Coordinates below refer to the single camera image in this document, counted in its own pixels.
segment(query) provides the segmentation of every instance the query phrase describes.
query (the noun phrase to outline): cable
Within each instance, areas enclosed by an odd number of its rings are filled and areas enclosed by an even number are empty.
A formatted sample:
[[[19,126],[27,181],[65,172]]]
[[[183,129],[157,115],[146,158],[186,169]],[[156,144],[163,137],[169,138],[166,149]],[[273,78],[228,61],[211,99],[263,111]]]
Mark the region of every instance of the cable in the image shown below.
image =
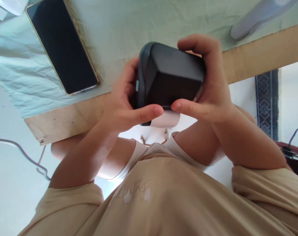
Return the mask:
[[[290,142],[289,142],[289,146],[288,146],[288,147],[290,147],[291,142],[292,142],[294,136],[296,135],[297,131],[298,131],[298,128],[296,129],[296,131],[295,131],[294,134],[292,135],[292,138],[290,139]]]
[[[42,151],[42,154],[41,154],[41,157],[40,157],[39,162],[36,163],[35,161],[33,161],[33,160],[32,160],[32,159],[25,153],[25,151],[23,150],[23,148],[22,148],[18,143],[14,142],[14,141],[11,141],[11,140],[8,140],[8,139],[0,139],[0,143],[6,143],[6,144],[10,144],[10,145],[12,145],[12,146],[17,147],[17,148],[19,149],[19,151],[25,156],[26,159],[28,159],[32,164],[34,164],[34,165],[36,165],[36,166],[38,167],[38,168],[37,168],[37,172],[39,172],[40,174],[42,174],[42,175],[45,177],[45,179],[47,179],[48,181],[51,180],[51,178],[48,177],[48,175],[47,175],[47,169],[46,169],[44,166],[41,166],[41,165],[40,165],[40,162],[41,162],[41,160],[42,160],[42,158],[43,158],[43,155],[44,155],[44,151],[45,151],[46,145],[45,145],[44,148],[43,148],[43,151]]]

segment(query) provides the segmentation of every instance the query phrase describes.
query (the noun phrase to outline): wooden desk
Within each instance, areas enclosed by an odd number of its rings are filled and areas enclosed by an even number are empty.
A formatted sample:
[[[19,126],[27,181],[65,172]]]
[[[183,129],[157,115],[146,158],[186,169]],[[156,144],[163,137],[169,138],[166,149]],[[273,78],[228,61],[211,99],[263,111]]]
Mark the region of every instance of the wooden desk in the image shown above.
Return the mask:
[[[223,52],[229,84],[298,62],[298,25]],[[109,94],[24,119],[41,145],[89,131]]]

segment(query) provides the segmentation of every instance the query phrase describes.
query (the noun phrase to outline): gold phone frame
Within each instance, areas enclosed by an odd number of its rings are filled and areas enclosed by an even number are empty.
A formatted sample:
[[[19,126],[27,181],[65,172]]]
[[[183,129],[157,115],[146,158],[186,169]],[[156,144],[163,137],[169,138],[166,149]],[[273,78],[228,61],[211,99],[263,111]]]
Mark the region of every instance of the gold phone frame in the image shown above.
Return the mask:
[[[46,49],[45,49],[45,47],[44,47],[44,45],[43,45],[43,43],[42,43],[42,40],[41,40],[40,36],[38,35],[38,33],[37,33],[37,31],[36,31],[36,29],[35,29],[35,27],[34,27],[34,25],[33,25],[33,22],[32,22],[32,20],[31,20],[30,16],[28,15],[28,11],[27,11],[27,9],[28,9],[29,7],[31,7],[31,6],[33,6],[33,5],[35,5],[35,4],[38,4],[39,2],[42,2],[42,1],[44,1],[44,0],[40,0],[40,1],[37,1],[37,2],[35,2],[35,3],[32,3],[32,4],[28,5],[28,6],[25,8],[25,12],[26,12],[26,14],[27,14],[27,16],[28,16],[28,18],[29,18],[31,24],[32,24],[32,27],[33,27],[33,29],[34,29],[34,31],[35,31],[35,33],[36,33],[38,39],[40,40],[40,43],[41,43],[42,47],[44,48],[44,51],[45,51],[45,53],[46,53],[48,59],[50,60],[50,57],[49,57],[49,55],[48,55],[48,53],[47,53],[47,51],[46,51]],[[64,87],[64,85],[63,85],[63,82],[60,80],[60,77],[59,77],[59,75],[58,75],[58,73],[57,73],[57,71],[56,71],[56,69],[55,69],[55,66],[53,65],[53,63],[52,63],[51,60],[50,60],[50,63],[51,63],[51,65],[53,66],[53,69],[54,69],[54,71],[55,71],[55,73],[56,73],[56,75],[57,75],[57,77],[58,77],[58,79],[59,79],[59,81],[60,81],[60,83],[61,83],[61,85],[62,85],[64,91],[65,91],[65,93],[66,93],[67,95],[74,95],[74,94],[77,94],[77,93],[80,93],[80,92],[84,92],[84,91],[86,91],[86,90],[89,90],[89,89],[92,89],[92,88],[95,88],[95,87],[100,86],[100,85],[101,85],[101,80],[99,79],[99,75],[98,75],[97,71],[96,71],[95,68],[94,68],[94,65],[93,65],[93,63],[92,63],[90,54],[89,54],[89,52],[87,51],[87,48],[86,48],[86,45],[85,45],[84,40],[83,40],[83,38],[82,38],[82,35],[79,33],[79,29],[78,29],[78,27],[77,27],[77,25],[76,25],[76,22],[75,22],[74,18],[71,16],[71,13],[70,13],[70,11],[69,11],[69,8],[68,8],[68,6],[67,6],[65,0],[62,0],[62,1],[64,2],[64,5],[66,6],[67,12],[68,12],[69,17],[70,17],[70,19],[71,19],[71,22],[73,23],[73,26],[74,26],[74,28],[75,28],[75,30],[76,30],[76,32],[77,32],[77,35],[78,35],[78,37],[79,37],[79,39],[80,39],[81,45],[82,45],[82,47],[83,47],[83,49],[84,49],[84,52],[86,53],[86,56],[87,56],[88,61],[89,61],[90,65],[91,65],[91,68],[92,68],[92,70],[93,70],[93,73],[94,73],[94,75],[95,75],[95,79],[96,79],[96,82],[97,82],[96,85],[93,85],[93,86],[84,88],[84,89],[82,89],[82,90],[79,90],[79,91],[76,91],[76,92],[73,92],[73,93],[67,93],[67,91],[66,91],[66,89],[65,89],[65,87]]]

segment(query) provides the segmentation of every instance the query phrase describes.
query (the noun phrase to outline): light green tablecloth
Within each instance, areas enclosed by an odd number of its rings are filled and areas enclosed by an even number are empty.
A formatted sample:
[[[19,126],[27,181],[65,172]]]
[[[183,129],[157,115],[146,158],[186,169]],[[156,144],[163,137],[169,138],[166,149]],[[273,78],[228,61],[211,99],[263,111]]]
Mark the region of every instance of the light green tablecloth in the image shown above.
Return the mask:
[[[0,83],[29,117],[111,91],[124,64],[149,41],[176,47],[178,39],[203,33],[223,50],[237,45],[229,32],[258,0],[70,0],[102,86],[74,96],[59,80],[26,16],[0,22]],[[298,24],[298,2],[242,44]]]

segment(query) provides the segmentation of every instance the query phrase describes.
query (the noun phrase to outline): shorts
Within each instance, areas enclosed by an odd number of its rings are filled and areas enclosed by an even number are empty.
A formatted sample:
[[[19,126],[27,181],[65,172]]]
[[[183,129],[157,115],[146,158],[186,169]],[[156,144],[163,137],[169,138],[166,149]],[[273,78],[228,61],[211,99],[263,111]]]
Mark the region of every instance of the shorts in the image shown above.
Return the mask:
[[[197,169],[205,171],[209,166],[204,166],[199,162],[195,161],[194,159],[192,159],[176,143],[176,141],[174,140],[174,135],[176,135],[177,133],[178,132],[173,132],[171,137],[164,144],[153,143],[151,144],[150,147],[147,147],[146,145],[136,141],[136,147],[125,168],[115,178],[110,179],[109,181],[121,183],[129,173],[129,171],[137,163],[137,161],[141,159],[141,157],[145,155],[156,154],[156,153],[170,154],[180,161],[186,162],[187,164],[194,166]]]

